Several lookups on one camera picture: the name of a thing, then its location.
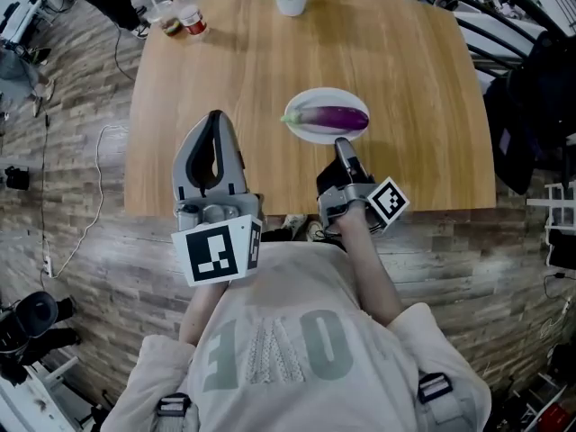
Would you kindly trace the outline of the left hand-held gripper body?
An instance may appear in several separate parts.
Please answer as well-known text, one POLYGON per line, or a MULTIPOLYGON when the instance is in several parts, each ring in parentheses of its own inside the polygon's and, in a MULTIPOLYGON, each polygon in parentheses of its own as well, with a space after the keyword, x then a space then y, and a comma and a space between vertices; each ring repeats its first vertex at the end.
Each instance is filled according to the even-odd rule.
POLYGON ((257 270, 260 200, 253 193, 191 198, 175 207, 176 256, 191 286, 246 278, 257 270))

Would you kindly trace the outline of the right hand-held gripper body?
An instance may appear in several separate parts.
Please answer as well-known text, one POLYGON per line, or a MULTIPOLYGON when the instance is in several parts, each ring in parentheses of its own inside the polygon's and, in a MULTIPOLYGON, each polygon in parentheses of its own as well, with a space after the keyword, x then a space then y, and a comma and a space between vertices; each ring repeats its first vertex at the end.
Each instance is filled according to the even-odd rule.
POLYGON ((408 197, 390 177, 381 184, 331 186, 318 198, 320 222, 326 235, 340 234, 336 219, 346 214, 350 204, 357 201, 364 204, 371 232, 387 230, 410 205, 408 197))

